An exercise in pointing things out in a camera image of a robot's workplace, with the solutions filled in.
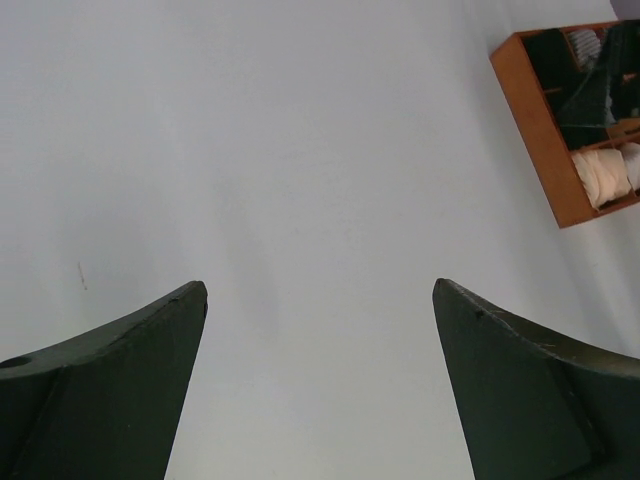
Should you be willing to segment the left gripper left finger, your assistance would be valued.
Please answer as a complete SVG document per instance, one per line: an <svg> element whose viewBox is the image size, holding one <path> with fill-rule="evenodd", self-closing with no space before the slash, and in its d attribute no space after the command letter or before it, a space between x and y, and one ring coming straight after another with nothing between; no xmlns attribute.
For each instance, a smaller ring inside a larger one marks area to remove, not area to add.
<svg viewBox="0 0 640 480"><path fill-rule="evenodd" d="M207 315L189 282L1 364L4 479L162 479Z"/></svg>

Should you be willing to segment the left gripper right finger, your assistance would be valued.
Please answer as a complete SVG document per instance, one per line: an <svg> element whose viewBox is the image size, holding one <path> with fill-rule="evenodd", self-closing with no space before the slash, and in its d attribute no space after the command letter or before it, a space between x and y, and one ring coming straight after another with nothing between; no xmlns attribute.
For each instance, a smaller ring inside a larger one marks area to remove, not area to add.
<svg viewBox="0 0 640 480"><path fill-rule="evenodd" d="M437 330L477 479L636 479L639 361L441 278Z"/></svg>

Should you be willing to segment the black underwear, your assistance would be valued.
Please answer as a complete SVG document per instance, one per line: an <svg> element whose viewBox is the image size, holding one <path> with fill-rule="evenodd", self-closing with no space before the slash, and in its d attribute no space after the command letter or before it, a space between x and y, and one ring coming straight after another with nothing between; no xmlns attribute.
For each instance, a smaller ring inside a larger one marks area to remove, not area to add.
<svg viewBox="0 0 640 480"><path fill-rule="evenodd" d="M607 130L599 127L561 127L560 132L569 151L610 140Z"/></svg>

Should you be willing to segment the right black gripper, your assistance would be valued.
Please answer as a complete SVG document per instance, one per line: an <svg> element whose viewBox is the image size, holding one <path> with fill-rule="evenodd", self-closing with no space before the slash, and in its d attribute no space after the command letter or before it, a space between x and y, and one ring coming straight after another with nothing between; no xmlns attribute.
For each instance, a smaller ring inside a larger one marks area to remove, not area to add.
<svg viewBox="0 0 640 480"><path fill-rule="evenodd" d="M596 65L580 76L559 107L559 127L613 128L639 117L639 21L594 30L602 42Z"/></svg>

